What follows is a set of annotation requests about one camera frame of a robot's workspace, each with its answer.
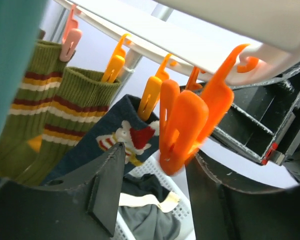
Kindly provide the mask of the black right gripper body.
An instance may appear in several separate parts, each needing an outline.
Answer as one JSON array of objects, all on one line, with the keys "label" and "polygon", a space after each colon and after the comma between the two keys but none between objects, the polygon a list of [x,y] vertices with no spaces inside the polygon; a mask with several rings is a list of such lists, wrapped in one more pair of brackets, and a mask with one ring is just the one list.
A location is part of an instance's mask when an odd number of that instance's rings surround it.
[{"label": "black right gripper body", "polygon": [[211,139],[259,166],[284,166],[300,182],[300,62],[265,83],[232,89],[234,102]]}]

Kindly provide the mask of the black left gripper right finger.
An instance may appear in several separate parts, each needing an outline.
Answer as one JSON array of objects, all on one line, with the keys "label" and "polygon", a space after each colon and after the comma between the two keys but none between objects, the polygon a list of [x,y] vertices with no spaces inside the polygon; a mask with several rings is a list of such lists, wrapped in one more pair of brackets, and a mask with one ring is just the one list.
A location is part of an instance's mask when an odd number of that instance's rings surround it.
[{"label": "black left gripper right finger", "polygon": [[300,184],[245,177],[198,152],[186,167],[198,240],[300,240]]}]

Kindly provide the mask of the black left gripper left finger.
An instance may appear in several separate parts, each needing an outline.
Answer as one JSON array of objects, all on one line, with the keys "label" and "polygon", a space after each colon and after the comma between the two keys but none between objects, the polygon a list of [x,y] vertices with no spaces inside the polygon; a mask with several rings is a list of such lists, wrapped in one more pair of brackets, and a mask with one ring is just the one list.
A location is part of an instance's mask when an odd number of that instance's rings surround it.
[{"label": "black left gripper left finger", "polygon": [[119,142],[44,186],[0,178],[0,240],[108,240],[125,165]]}]

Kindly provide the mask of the navy santa pattern sock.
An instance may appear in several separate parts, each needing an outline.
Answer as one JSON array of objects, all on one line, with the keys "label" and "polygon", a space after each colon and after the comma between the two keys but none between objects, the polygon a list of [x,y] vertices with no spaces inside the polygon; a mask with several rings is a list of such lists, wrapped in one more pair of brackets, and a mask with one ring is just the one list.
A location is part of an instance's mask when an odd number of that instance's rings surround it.
[{"label": "navy santa pattern sock", "polygon": [[67,151],[41,182],[62,177],[101,156],[118,142],[125,146],[124,173],[141,166],[159,149],[159,118],[152,112],[148,120],[138,115],[140,98],[126,94]]}]

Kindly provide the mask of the olive green striped sock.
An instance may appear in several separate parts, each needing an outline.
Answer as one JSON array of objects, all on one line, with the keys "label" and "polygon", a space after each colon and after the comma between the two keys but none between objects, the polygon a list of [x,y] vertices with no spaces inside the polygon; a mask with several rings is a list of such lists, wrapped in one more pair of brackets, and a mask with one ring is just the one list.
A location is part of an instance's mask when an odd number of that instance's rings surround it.
[{"label": "olive green striped sock", "polygon": [[38,40],[0,136],[0,178],[14,179],[36,159],[48,108],[67,62],[62,45]]}]

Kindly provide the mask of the pink clip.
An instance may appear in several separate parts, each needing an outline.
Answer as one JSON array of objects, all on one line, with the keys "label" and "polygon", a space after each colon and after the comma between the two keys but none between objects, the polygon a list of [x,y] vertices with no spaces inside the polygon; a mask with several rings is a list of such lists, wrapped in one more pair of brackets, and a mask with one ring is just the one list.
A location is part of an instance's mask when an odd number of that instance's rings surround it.
[{"label": "pink clip", "polygon": [[76,9],[77,5],[73,4],[63,31],[62,47],[59,56],[59,60],[62,62],[68,62],[72,58],[83,34],[79,29],[79,22],[74,18]]}]

